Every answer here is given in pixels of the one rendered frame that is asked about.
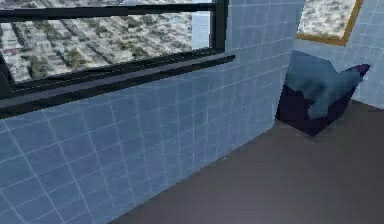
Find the yellow framed window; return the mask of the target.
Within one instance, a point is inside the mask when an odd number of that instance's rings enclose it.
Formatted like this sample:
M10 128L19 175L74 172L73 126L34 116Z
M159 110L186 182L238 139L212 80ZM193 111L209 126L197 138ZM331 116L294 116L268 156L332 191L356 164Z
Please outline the yellow framed window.
M346 46L364 0L305 0L296 38Z

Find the black framed window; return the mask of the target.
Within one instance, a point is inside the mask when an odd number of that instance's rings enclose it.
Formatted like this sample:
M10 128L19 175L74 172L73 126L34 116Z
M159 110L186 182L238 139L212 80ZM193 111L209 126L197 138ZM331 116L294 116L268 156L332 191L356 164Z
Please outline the black framed window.
M211 62L228 11L229 0L0 0L0 119Z

